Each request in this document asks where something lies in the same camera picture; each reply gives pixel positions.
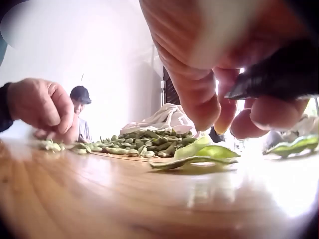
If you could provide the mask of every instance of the fingernail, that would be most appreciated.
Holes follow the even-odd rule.
[[[217,130],[216,128],[214,128],[214,129],[215,129],[216,134],[218,134],[218,135],[224,135],[227,131],[227,129],[226,130]]]

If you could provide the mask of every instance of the finger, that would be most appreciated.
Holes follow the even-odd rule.
[[[214,124],[214,129],[218,134],[224,134],[231,125],[237,110],[236,100],[224,98],[225,94],[234,84],[236,77],[239,74],[239,69],[214,69],[218,84],[217,99],[221,106],[221,113]]]
[[[69,130],[63,134],[63,142],[66,144],[74,143],[78,140],[79,136],[79,120],[78,116],[73,113],[73,122]]]
[[[268,130],[259,129],[250,119],[251,109],[242,110],[233,120],[230,133],[237,139],[259,138]]]
[[[60,84],[52,83],[48,92],[60,116],[60,122],[57,124],[58,132],[64,134],[72,126],[74,114],[73,103]]]
[[[251,109],[256,99],[246,99],[244,109]]]
[[[260,129],[284,131],[299,121],[308,101],[283,101],[271,96],[262,96],[254,102],[250,118]]]
[[[41,118],[39,124],[44,124],[45,127],[53,127],[60,123],[59,113],[46,89],[40,95]]]
[[[209,129],[220,114],[212,70],[189,67],[174,58],[158,43],[156,47],[171,77],[184,112],[194,122],[196,130]]]

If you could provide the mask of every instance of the white cloth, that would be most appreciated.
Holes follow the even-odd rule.
[[[120,134],[129,134],[139,130],[165,130],[183,134],[191,131],[195,138],[203,136],[202,132],[197,133],[193,121],[185,114],[181,105],[165,104],[151,117],[141,122],[132,122],[125,125]]]

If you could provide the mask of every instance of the wrist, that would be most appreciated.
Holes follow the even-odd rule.
[[[7,106],[8,106],[9,114],[13,121],[19,119],[19,117],[16,114],[16,109],[15,109],[16,107],[14,104],[14,98],[15,98],[14,87],[15,87],[15,83],[10,83],[7,89]]]

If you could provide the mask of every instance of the black sleeve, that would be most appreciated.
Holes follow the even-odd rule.
[[[9,113],[7,92],[11,83],[0,88],[0,132],[3,132],[13,125],[13,120]]]

